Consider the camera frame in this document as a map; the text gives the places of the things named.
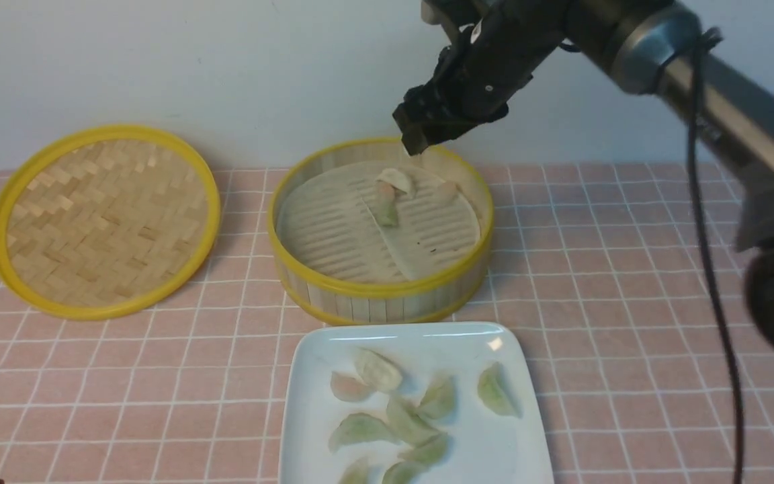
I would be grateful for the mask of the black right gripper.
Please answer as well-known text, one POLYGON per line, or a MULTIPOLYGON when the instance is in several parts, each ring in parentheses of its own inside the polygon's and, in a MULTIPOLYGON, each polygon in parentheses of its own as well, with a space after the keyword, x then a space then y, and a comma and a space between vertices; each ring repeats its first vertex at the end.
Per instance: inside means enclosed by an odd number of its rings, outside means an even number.
POLYGON ((492 7, 439 56, 432 77, 397 106, 408 156, 503 119, 507 102, 532 79, 540 43, 511 7, 492 7))

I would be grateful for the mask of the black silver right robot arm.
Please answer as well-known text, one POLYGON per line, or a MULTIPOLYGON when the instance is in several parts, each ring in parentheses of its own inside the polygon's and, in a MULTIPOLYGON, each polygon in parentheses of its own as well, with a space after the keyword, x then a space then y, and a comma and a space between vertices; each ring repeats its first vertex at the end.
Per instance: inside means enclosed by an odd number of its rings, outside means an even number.
POLYGON ((666 102, 741 185, 737 251, 755 250, 744 278, 750 318, 774 349, 774 95, 716 58, 706 30, 678 1, 424 1, 449 38, 430 80, 393 112, 411 155, 508 114, 557 48, 585 55, 623 92, 666 102))

